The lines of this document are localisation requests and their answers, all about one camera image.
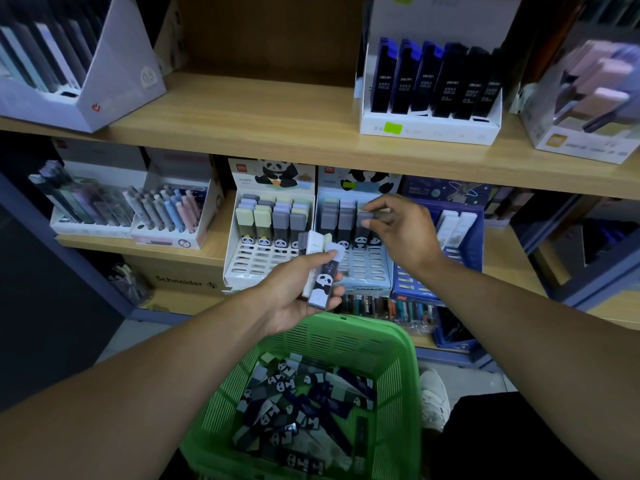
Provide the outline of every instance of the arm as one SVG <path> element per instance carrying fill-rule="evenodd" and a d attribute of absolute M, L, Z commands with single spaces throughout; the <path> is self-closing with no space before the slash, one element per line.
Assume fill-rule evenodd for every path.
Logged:
<path fill-rule="evenodd" d="M 639 478 L 640 332 L 448 259 L 429 211 L 398 196 L 367 224 L 398 265 L 444 302 L 562 442 L 599 478 Z"/>
<path fill-rule="evenodd" d="M 278 265 L 260 285 L 2 413 L 0 478 L 156 480 L 236 363 L 317 313 L 296 298 L 334 254 Z M 343 293 L 334 288 L 331 308 Z"/>

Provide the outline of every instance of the person's left hand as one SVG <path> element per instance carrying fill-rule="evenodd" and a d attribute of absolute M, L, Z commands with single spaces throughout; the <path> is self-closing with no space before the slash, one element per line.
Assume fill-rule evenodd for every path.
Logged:
<path fill-rule="evenodd" d="M 261 296 L 266 300 L 268 312 L 265 314 L 265 332 L 268 335 L 290 330 L 304 317 L 322 311 L 309 306 L 300 295 L 307 282 L 309 271 L 328 263 L 334 257 L 335 251 L 298 256 L 277 265 L 257 286 Z M 338 282 L 341 279 L 342 273 L 338 272 L 335 281 Z M 344 286 L 334 286 L 327 310 L 340 305 L 343 294 Z"/>

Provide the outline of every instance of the tile floor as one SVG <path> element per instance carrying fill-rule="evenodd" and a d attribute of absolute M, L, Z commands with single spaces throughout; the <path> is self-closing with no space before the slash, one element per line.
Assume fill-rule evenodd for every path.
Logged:
<path fill-rule="evenodd" d="M 124 320 L 98 358 L 98 362 L 149 339 L 168 328 L 170 328 L 170 325 Z M 503 374 L 423 361 L 420 361 L 418 365 L 420 372 L 430 367 L 439 373 L 447 388 L 451 407 L 465 395 L 517 390 L 507 376 Z"/>

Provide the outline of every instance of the sneaker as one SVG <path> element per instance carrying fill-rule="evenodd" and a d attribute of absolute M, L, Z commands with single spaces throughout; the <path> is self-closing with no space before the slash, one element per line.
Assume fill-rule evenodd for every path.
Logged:
<path fill-rule="evenodd" d="M 442 431 L 451 415 L 447 389 L 433 369 L 427 369 L 420 376 L 420 385 L 422 386 L 422 427 Z"/>

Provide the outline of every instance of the schneider logo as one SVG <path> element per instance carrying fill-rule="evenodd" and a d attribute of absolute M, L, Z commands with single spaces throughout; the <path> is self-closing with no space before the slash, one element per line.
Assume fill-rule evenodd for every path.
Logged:
<path fill-rule="evenodd" d="M 172 280 L 171 278 L 163 278 L 162 276 L 156 276 L 156 280 L 164 281 L 165 283 L 176 283 L 179 285 L 191 285 L 191 286 L 202 286 L 203 283 L 191 280 Z M 215 289 L 218 287 L 213 281 L 207 282 L 207 286 L 209 288 Z"/>

